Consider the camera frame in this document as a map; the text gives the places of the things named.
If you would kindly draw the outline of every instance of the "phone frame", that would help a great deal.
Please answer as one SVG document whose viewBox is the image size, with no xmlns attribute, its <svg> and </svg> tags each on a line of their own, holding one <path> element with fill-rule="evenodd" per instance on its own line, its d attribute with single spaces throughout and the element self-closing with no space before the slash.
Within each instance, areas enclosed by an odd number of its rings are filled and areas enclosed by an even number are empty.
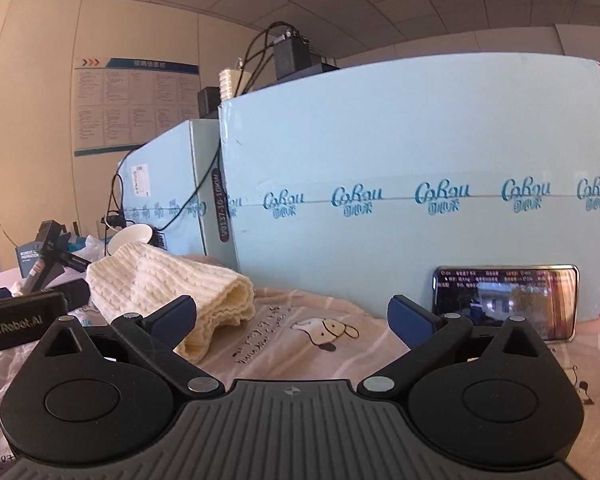
<svg viewBox="0 0 600 480">
<path fill-rule="evenodd" d="M 565 269 L 573 269 L 576 273 L 576 287 L 575 287 L 575 298 L 573 305 L 573 330 L 571 331 L 571 335 L 567 339 L 547 339 L 544 340 L 545 343 L 565 343 L 573 341 L 573 338 L 576 337 L 576 324 L 578 322 L 578 302 L 579 302 L 579 293 L 580 293 L 580 271 L 578 267 L 575 265 L 535 265 L 535 266 L 439 266 L 433 271 L 433 297 L 431 301 L 431 311 L 433 312 L 436 307 L 436 297 L 438 295 L 438 273 L 440 270 L 565 270 Z"/>
</svg>

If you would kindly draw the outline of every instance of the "crosshair logo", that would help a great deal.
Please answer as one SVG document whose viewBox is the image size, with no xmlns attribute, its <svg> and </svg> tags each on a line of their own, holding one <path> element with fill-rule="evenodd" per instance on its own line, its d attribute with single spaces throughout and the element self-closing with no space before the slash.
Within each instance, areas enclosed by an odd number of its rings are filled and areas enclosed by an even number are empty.
<svg viewBox="0 0 600 480">
<path fill-rule="evenodd" d="M 295 397 L 296 395 L 299 395 L 300 388 L 296 388 L 295 386 L 290 386 L 282 391 L 285 392 L 289 397 Z"/>
</svg>

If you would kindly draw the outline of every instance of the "smartphone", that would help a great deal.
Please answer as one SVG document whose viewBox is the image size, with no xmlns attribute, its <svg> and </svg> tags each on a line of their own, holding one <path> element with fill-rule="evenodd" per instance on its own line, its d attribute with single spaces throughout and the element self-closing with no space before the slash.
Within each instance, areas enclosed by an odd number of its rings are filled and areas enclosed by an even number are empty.
<svg viewBox="0 0 600 480">
<path fill-rule="evenodd" d="M 438 267 L 433 275 L 433 313 L 460 314 L 475 326 L 523 316 L 545 341 L 570 341 L 577 306 L 575 266 Z"/>
</svg>

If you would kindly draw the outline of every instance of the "metal screw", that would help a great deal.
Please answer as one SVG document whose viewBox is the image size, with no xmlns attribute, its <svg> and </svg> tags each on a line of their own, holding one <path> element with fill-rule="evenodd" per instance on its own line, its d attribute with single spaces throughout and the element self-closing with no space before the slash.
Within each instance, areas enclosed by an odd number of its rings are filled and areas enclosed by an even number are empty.
<svg viewBox="0 0 600 480">
<path fill-rule="evenodd" d="M 395 383 L 389 377 L 374 375 L 367 377 L 362 385 L 370 392 L 388 392 L 394 389 Z"/>
<path fill-rule="evenodd" d="M 195 377 L 187 383 L 187 388 L 197 394 L 207 394 L 218 386 L 220 383 L 213 377 Z"/>
</svg>

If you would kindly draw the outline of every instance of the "white knitted fabric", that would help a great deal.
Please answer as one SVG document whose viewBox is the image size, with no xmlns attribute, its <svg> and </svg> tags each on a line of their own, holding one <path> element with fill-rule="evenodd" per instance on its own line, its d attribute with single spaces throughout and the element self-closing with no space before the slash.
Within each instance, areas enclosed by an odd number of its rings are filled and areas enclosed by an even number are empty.
<svg viewBox="0 0 600 480">
<path fill-rule="evenodd" d="M 192 262 L 142 242 L 130 242 L 87 267 L 91 301 L 108 322 L 125 312 L 148 316 L 184 294 L 196 302 L 196 327 L 175 351 L 197 363 L 216 327 L 251 319 L 253 284 L 224 267 Z"/>
</svg>

